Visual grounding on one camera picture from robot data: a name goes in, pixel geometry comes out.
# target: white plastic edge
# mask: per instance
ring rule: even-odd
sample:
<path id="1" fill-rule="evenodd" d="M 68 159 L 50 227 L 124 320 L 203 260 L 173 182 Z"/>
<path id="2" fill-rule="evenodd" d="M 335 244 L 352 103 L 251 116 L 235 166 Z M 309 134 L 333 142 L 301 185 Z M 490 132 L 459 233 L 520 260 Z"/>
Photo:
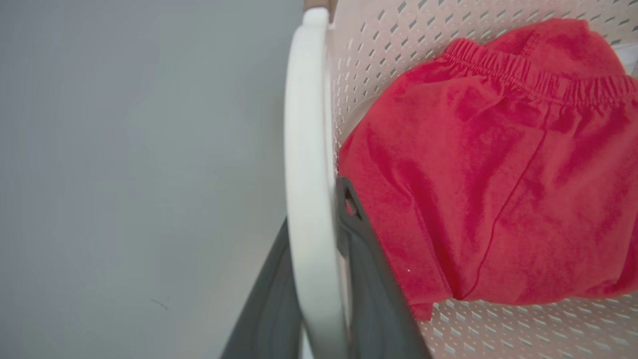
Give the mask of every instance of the white plastic edge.
<path id="1" fill-rule="evenodd" d="M 297 297 L 315 358 L 346 358 L 336 247 L 325 8 L 305 12 L 290 48 L 284 144 L 288 231 Z"/>

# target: basket hole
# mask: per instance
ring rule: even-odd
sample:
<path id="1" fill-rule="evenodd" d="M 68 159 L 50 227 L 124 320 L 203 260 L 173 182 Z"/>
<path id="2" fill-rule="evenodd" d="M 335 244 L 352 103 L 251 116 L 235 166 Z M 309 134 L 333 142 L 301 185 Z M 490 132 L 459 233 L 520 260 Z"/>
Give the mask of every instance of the basket hole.
<path id="1" fill-rule="evenodd" d="M 538 14 L 538 10 L 534 10 L 530 16 L 527 17 L 527 21 L 530 21 L 534 16 L 536 16 Z"/>
<path id="2" fill-rule="evenodd" d="M 552 16 L 554 16 L 554 12 L 550 11 L 549 13 L 547 13 L 547 15 L 545 15 L 543 21 L 549 20 Z"/>

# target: red clothing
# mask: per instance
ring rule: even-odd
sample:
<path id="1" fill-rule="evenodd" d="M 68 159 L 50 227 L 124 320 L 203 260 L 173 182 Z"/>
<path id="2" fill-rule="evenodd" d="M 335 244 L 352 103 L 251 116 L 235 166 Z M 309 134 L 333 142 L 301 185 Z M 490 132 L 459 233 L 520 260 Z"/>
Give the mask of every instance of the red clothing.
<path id="1" fill-rule="evenodd" d="M 339 152 L 414 314 L 638 289 L 638 84 L 580 20 L 453 41 Z"/>

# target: laundry basket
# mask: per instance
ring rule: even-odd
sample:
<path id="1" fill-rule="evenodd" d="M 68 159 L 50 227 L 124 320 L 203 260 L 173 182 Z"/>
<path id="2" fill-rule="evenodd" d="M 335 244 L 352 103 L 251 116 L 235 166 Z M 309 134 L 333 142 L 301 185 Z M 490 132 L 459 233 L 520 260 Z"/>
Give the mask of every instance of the laundry basket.
<path id="1" fill-rule="evenodd" d="M 306 1 L 286 83 L 286 202 L 297 296 L 319 356 L 345 353 L 352 307 L 337 250 L 340 145 L 394 79 L 451 40 L 486 43 L 553 17 L 588 20 L 633 67 L 638 0 Z M 435 358 L 635 358 L 638 294 L 530 307 L 450 300 L 420 329 Z"/>

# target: gray surface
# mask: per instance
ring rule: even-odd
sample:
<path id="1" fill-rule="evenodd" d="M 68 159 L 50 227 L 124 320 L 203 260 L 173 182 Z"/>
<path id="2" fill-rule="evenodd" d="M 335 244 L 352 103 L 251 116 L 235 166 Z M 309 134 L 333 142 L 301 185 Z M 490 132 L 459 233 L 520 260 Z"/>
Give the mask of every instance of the gray surface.
<path id="1" fill-rule="evenodd" d="M 301 0 L 0 2 L 0 357 L 217 358 L 285 217 Z"/>

